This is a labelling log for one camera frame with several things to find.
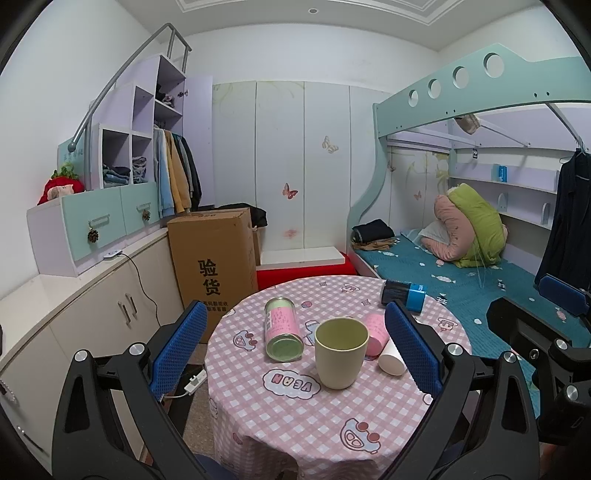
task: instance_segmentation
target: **pink checkered tablecloth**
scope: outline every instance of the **pink checkered tablecloth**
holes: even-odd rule
[[[290,281],[256,293],[224,316],[205,359],[216,460],[241,480],[274,480],[286,470],[318,480],[374,479],[400,453],[425,415],[429,395],[410,374],[392,377],[366,358],[348,389],[324,388],[314,364],[313,332],[338,316],[379,311],[383,280],[336,275]],[[301,360],[265,354],[264,307],[274,297],[296,306],[306,344]],[[472,351],[466,332],[427,296],[417,320],[446,343]],[[271,380],[279,378],[279,383]]]

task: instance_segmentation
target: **pillow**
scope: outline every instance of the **pillow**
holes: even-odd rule
[[[468,217],[476,234],[472,252],[468,252],[456,265],[475,267],[500,262],[499,254],[505,248],[505,236],[498,212],[466,183],[448,195],[453,204]]]
[[[435,199],[435,216],[441,220],[449,234],[449,245],[423,237],[421,243],[437,258],[453,262],[463,258],[475,238],[470,220],[445,195]]]
[[[449,245],[449,233],[441,220],[435,220],[429,223],[423,230],[418,233],[420,236],[426,236],[441,244]]]

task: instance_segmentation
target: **white wall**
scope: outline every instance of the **white wall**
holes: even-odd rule
[[[191,35],[187,74],[217,83],[287,80],[395,93],[431,73],[437,53],[399,38],[325,25],[247,25]],[[182,56],[180,48],[175,56]]]
[[[580,56],[562,26],[542,5],[503,17],[455,41],[439,52],[441,65],[493,43],[503,44],[528,61]]]
[[[54,0],[0,75],[0,297],[37,274],[26,211],[56,167],[57,146],[149,36],[115,0]]]

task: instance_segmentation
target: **white countertop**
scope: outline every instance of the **white countertop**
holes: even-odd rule
[[[167,234],[168,229],[161,228],[124,248],[123,252],[133,257]],[[3,333],[0,371],[58,312],[126,261],[123,256],[103,260],[78,277],[38,275],[0,300]]]

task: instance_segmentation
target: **power cord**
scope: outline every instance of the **power cord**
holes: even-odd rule
[[[158,304],[146,293],[146,291],[144,290],[144,285],[142,284],[142,277],[139,274],[139,269],[138,266],[135,264],[134,259],[131,258],[129,255],[124,254],[123,252],[120,253],[120,255],[123,255],[124,257],[127,257],[127,259],[133,263],[134,267],[135,267],[135,271],[138,273],[138,280],[139,280],[139,286],[142,288],[142,292],[144,293],[145,297],[151,301],[154,306],[156,307],[156,321],[158,322],[159,326],[162,326],[160,323],[160,319],[158,318]]]

